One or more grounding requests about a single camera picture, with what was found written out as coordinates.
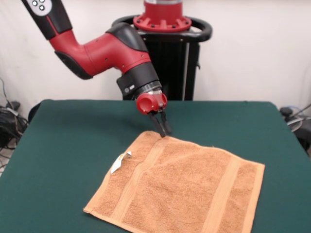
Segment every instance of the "white tag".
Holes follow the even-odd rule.
[[[16,117],[18,116],[18,112],[14,111],[12,108],[6,108],[9,112],[13,113]]]
[[[113,165],[112,165],[112,167],[111,167],[110,174],[114,173],[116,170],[118,170],[118,169],[121,167],[122,160],[123,160],[126,156],[127,156],[128,158],[131,158],[131,157],[132,157],[132,152],[127,152],[127,153],[121,154],[121,155],[116,159],[116,161],[113,163]]]

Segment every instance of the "cable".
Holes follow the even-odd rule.
[[[10,157],[7,157],[7,156],[5,156],[3,154],[0,154],[0,156],[3,157],[3,158],[6,158],[6,159],[11,159]]]
[[[303,113],[303,111],[298,108],[297,106],[294,106],[294,105],[289,105],[289,106],[285,106],[286,108],[292,108],[292,109],[296,109],[298,111],[300,111],[302,113],[302,116],[305,116],[305,114]]]
[[[295,124],[297,122],[301,122],[301,121],[304,121],[304,120],[311,120],[311,117],[305,117],[305,118],[299,118],[299,119],[296,119],[296,120],[292,120],[292,121],[289,121],[287,122],[287,125],[290,126],[292,124]]]
[[[16,134],[14,134],[12,131],[10,131],[8,128],[6,128],[5,126],[3,126],[3,125],[0,125],[0,128],[2,128],[2,129],[4,129],[4,130],[6,130],[7,131],[7,133],[9,133],[11,136],[13,136],[14,138],[16,138],[16,139],[20,139],[20,136],[18,136],[18,135],[16,135]]]
[[[302,110],[300,110],[299,112],[292,115],[289,120],[293,119],[295,116],[299,115],[300,113],[304,112],[305,110],[307,110],[310,107],[311,107],[311,103],[309,105],[307,105],[305,108],[303,108]]]
[[[8,165],[8,163],[7,164],[3,164],[2,166],[0,166],[0,169],[1,168],[4,168],[5,166],[7,166]]]

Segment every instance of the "black handle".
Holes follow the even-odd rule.
[[[112,25],[120,22],[125,22],[128,24],[133,24],[134,16],[126,16],[115,20]],[[211,38],[213,29],[211,25],[201,19],[187,17],[191,19],[192,26],[201,30],[201,32],[193,32],[191,30],[177,32],[177,33],[159,33],[159,32],[148,32],[138,30],[138,34],[147,41],[162,41],[162,42],[203,42]]]
[[[61,0],[21,0],[47,40],[71,30],[72,25]]]

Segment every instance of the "table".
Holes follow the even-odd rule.
[[[174,137],[266,164],[252,232],[311,231],[311,163],[273,104],[170,101],[167,118]],[[83,208],[146,130],[133,101],[42,102],[0,178],[0,231],[126,232]]]

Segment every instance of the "towel stripe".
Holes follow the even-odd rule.
[[[126,184],[120,199],[110,216],[112,219],[121,221],[126,212],[128,207],[130,206],[132,200],[134,199],[134,196],[136,194],[137,184],[139,183],[139,180],[141,178],[141,175],[144,173],[144,171],[148,170],[150,167],[152,167],[159,156],[162,154],[162,151],[165,148],[165,145],[168,143],[168,140],[166,138],[163,138],[162,140],[157,141],[154,146],[151,148],[150,152],[146,156],[146,159],[144,162],[139,164],[134,172],[128,183]]]
[[[225,207],[230,194],[230,190],[237,177],[240,165],[241,163],[239,160],[231,158],[228,167],[226,168],[226,171],[216,189],[215,195],[210,205],[210,209],[207,214],[207,218],[205,219],[203,224],[203,228],[201,231],[202,233],[217,232],[223,214],[225,212]]]

